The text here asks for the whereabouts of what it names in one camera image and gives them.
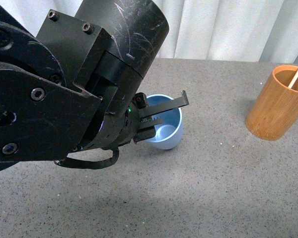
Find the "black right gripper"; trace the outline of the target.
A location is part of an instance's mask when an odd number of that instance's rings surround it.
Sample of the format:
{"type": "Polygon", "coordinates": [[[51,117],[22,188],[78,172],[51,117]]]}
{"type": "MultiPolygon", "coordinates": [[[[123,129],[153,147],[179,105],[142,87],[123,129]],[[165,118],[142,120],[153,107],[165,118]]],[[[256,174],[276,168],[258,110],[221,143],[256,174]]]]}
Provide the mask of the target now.
{"type": "Polygon", "coordinates": [[[138,143],[153,138],[154,126],[163,123],[162,118],[153,119],[153,115],[187,105],[189,100],[184,90],[175,99],[163,94],[138,93],[121,117],[105,116],[94,139],[94,148],[111,149],[130,141],[138,143]]]}

